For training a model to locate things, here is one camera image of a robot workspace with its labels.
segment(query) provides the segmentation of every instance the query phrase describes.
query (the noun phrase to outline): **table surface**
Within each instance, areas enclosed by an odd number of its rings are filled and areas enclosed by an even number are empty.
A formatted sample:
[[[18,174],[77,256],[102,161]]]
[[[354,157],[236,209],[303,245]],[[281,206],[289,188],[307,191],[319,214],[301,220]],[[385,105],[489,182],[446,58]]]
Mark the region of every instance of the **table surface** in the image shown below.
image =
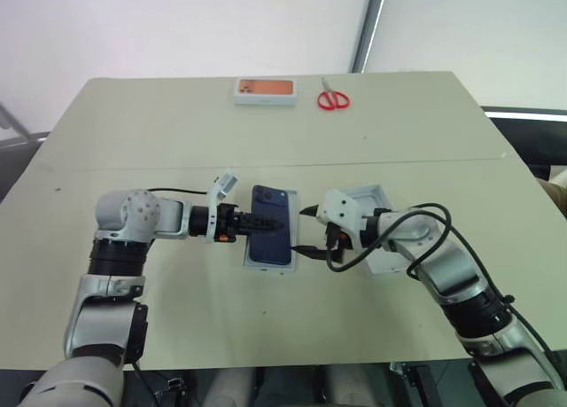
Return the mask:
[[[240,178],[228,201],[244,209],[255,184],[298,190],[299,207],[365,184],[381,184],[398,208],[446,205],[501,290],[552,348],[567,348],[567,223],[460,83],[446,73],[328,79],[351,108],[318,110],[318,76],[298,78],[292,108],[234,106],[233,79],[90,81],[0,206],[0,368],[62,359],[102,193],[207,189],[225,166]],[[323,232],[300,217],[300,244],[322,246]],[[244,245],[154,244],[143,367],[465,356],[440,308],[404,274],[335,274],[299,258],[291,275],[271,275],[243,269]]]

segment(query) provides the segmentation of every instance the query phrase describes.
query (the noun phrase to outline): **blue smartphone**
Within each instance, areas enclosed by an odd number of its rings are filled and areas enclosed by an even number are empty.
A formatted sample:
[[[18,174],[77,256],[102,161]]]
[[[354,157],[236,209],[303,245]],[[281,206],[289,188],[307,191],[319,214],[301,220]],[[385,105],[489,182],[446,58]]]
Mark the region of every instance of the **blue smartphone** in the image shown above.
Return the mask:
[[[287,192],[255,185],[252,188],[252,213],[277,219],[283,228],[268,234],[250,236],[250,259],[255,262],[287,265],[291,262],[290,204]]]

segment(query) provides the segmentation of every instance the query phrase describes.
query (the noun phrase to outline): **orange label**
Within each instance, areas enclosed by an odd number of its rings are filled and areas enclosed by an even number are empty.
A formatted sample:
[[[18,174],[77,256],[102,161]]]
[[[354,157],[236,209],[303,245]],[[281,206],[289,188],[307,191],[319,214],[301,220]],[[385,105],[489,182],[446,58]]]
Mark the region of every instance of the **orange label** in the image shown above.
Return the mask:
[[[293,82],[246,79],[240,81],[238,91],[241,94],[291,95],[293,93]]]

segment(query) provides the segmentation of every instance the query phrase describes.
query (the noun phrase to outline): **scissors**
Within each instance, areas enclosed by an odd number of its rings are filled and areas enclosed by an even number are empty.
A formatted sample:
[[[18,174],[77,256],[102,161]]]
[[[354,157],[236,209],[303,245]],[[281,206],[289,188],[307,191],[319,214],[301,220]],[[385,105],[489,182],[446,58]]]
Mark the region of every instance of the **scissors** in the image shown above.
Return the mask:
[[[333,90],[324,77],[321,80],[324,91],[317,98],[319,107],[323,110],[336,110],[338,108],[347,108],[351,105],[351,100],[346,94]]]

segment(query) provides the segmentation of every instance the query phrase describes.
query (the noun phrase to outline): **orange phone box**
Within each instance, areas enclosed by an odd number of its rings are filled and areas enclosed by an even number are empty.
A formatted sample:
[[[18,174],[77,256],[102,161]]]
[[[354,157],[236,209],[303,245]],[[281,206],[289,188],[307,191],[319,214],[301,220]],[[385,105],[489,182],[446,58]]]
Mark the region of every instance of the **orange phone box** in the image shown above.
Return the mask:
[[[234,103],[253,106],[295,106],[298,103],[294,79],[237,79]]]

